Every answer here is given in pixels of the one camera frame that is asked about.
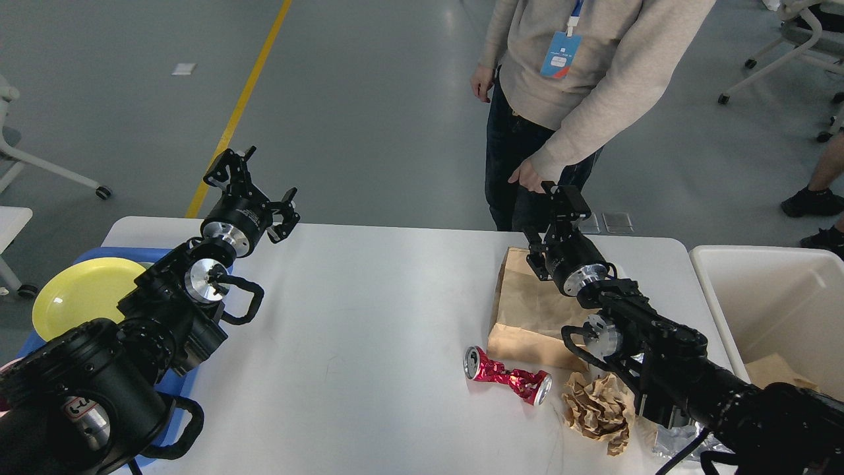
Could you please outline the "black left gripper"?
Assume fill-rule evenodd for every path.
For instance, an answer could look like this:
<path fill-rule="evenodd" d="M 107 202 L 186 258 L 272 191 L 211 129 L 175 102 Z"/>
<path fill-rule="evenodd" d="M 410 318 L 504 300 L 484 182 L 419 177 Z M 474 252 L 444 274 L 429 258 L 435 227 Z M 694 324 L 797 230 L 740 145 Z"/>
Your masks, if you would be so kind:
<path fill-rule="evenodd" d="M 227 148 L 202 177 L 203 183 L 220 189 L 221 196 L 203 220 L 201 236 L 226 241 L 238 258 L 250 255 L 265 232 L 273 244 L 285 240 L 301 219 L 293 202 L 297 187 L 290 187 L 281 201 L 253 202 L 261 197 L 247 167 L 255 151 L 255 146 L 242 154 Z"/>

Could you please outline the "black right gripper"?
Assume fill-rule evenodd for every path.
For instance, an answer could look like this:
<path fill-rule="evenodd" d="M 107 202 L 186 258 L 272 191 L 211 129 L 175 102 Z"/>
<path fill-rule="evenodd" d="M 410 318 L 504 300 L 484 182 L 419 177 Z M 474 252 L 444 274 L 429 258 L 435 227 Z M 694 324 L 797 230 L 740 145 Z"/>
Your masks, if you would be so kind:
<path fill-rule="evenodd" d="M 543 181 L 541 187 L 551 200 L 551 218 L 545 236 L 534 226 L 525 226 L 526 261 L 542 282 L 552 280 L 561 294 L 578 295 L 609 275 L 609 264 L 580 231 L 593 213 L 578 187 L 554 181 Z"/>

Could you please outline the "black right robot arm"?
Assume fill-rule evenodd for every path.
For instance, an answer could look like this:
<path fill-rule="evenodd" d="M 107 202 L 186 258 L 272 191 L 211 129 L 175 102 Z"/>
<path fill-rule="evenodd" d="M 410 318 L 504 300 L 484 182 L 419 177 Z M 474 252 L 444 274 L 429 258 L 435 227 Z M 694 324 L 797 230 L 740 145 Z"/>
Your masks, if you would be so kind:
<path fill-rule="evenodd" d="M 738 474 L 841 474 L 842 402 L 784 382 L 747 383 L 708 359 L 708 340 L 696 329 L 658 315 L 635 280 L 615 276 L 578 225 L 591 211 L 580 190 L 541 184 L 551 199 L 543 237 L 533 228 L 527 262 L 541 280 L 582 309 L 587 322 L 561 328 L 564 345 L 597 369 L 614 373 L 633 392 L 636 414 L 667 429 L 694 420 L 702 432 L 660 470 L 669 472 L 708 436 L 726 451 L 703 451 L 707 474 L 718 465 Z"/>

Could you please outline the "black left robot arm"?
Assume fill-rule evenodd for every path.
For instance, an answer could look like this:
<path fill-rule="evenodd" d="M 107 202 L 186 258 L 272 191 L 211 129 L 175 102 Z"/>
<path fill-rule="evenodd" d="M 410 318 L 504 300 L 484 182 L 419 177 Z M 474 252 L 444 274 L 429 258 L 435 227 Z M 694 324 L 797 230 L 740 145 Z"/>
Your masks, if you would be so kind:
<path fill-rule="evenodd" d="M 122 321 L 85 321 L 2 372 L 3 474 L 138 474 L 139 456 L 175 460 L 192 448 L 202 406 L 156 385 L 208 360 L 227 339 L 221 323 L 253 321 L 264 290 L 230 270 L 299 222 L 295 187 L 271 201 L 251 180 L 255 151 L 217 155 L 203 181 L 221 197 L 199 236 L 135 278 L 117 303 Z"/>

